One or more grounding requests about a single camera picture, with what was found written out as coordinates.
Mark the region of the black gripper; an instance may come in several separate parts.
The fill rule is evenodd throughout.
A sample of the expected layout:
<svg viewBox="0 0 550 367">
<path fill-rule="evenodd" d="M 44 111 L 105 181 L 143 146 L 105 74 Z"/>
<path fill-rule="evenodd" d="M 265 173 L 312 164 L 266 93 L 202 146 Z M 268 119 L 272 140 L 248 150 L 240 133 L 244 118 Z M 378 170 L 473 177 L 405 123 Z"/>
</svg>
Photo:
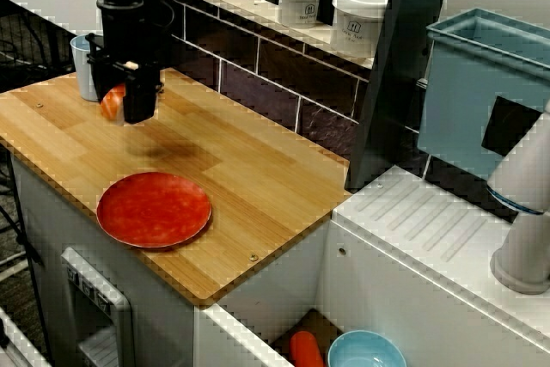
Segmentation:
<svg viewBox="0 0 550 367">
<path fill-rule="evenodd" d="M 124 84 L 124 121 L 137 124 L 153 117 L 157 84 L 125 81 L 142 77 L 155 81 L 161 69 L 166 27 L 154 21 L 145 2 L 98 2 L 103 34 L 89 34 L 89 63 L 98 102 L 114 87 Z"/>
</svg>

